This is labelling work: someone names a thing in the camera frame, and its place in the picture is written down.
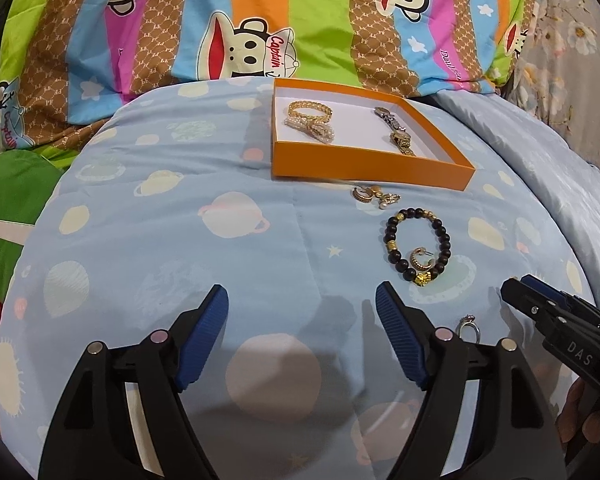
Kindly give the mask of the right hand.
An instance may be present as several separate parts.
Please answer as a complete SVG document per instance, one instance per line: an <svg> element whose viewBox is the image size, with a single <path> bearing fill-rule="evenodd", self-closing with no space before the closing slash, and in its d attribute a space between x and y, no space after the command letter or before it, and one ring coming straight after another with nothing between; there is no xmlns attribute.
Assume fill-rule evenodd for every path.
<svg viewBox="0 0 600 480"><path fill-rule="evenodd" d="M585 386L586 383L581 378L571 385L562 412L556 419L556 429L563 448L578 432L583 434L588 442L600 443L600 411L589 414L587 419L583 419L579 412Z"/></svg>

